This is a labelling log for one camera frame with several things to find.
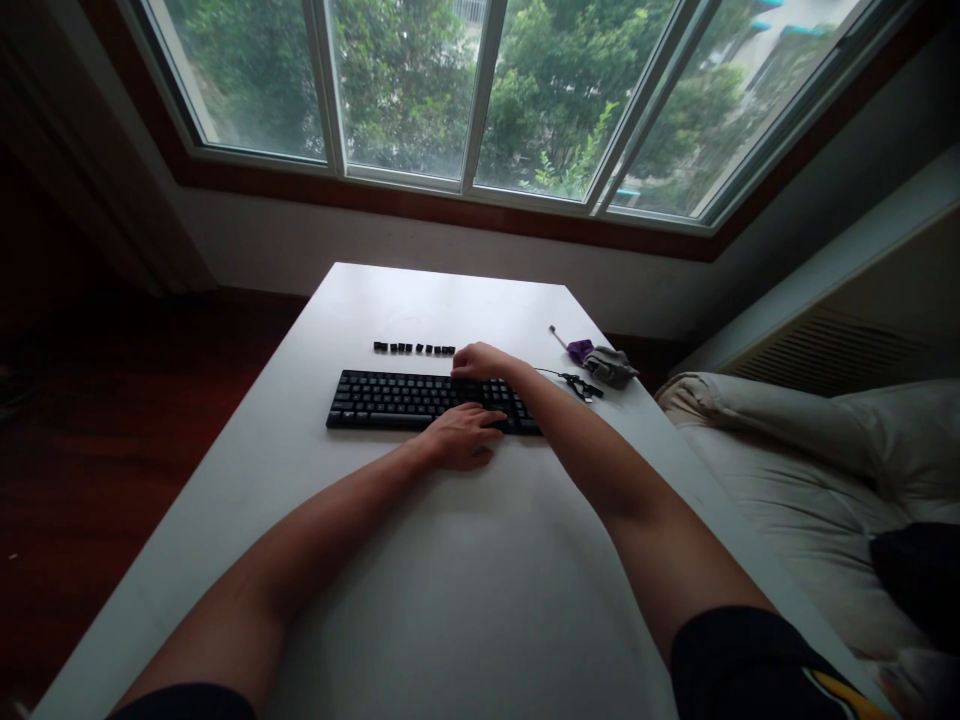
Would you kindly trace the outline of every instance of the black cable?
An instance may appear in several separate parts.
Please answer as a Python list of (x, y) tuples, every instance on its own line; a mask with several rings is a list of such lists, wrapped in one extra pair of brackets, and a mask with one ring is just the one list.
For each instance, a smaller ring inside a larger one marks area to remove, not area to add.
[(588, 383), (579, 375), (572, 375), (571, 373), (562, 373), (557, 372), (556, 370), (547, 370), (546, 368), (534, 368), (534, 370), (539, 370), (540, 372), (550, 372), (554, 375), (559, 375), (564, 380), (567, 381), (567, 385), (573, 390), (574, 395), (583, 400), (584, 402), (593, 402), (590, 400), (591, 395), (596, 395), (597, 397), (603, 397), (603, 392), (599, 388), (595, 388), (593, 385)]

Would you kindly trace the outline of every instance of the forearm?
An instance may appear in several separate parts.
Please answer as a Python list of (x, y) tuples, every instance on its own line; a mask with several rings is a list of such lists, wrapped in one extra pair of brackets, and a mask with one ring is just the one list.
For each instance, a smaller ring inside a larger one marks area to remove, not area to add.
[(691, 618), (715, 607), (773, 606), (689, 505), (588, 406), (529, 365), (507, 380), (610, 534), (664, 660)]
[(431, 468), (418, 440), (321, 490), (267, 531), (187, 614), (118, 707), (170, 685), (208, 682), (237, 690), (260, 714), (297, 612)]
[(550, 442), (567, 474), (600, 518), (642, 516), (673, 491), (643, 457), (582, 401), (517, 363), (504, 378)]
[(239, 599), (292, 619), (350, 562), (431, 468), (417, 440), (314, 495), (271, 528), (224, 576)]

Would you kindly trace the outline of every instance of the air conditioner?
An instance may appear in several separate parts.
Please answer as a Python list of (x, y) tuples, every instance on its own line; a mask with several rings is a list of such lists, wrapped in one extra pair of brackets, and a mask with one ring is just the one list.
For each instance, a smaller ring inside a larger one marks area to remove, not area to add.
[(681, 362), (832, 396), (960, 374), (960, 145)]

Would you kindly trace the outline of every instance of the person's right hand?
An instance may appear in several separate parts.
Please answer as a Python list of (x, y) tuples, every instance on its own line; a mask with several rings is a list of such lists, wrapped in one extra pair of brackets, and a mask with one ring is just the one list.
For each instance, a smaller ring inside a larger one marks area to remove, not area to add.
[(517, 367), (521, 362), (493, 345), (472, 343), (453, 356), (450, 377), (473, 380), (506, 379), (511, 368)]
[(424, 453), (430, 467), (476, 470), (493, 457), (493, 451), (484, 445), (503, 437), (489, 425), (506, 419), (502, 412), (484, 410), (480, 403), (464, 403), (447, 410), (407, 442)]

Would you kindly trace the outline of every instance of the keyboard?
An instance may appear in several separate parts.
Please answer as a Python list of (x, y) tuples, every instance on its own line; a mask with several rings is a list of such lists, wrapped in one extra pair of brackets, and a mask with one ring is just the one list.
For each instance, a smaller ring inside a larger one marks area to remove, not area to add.
[(520, 396), (503, 380), (366, 370), (344, 370), (340, 375), (327, 427), (423, 430), (449, 408), (467, 402), (506, 413), (506, 420), (493, 425), (504, 433), (541, 434)]

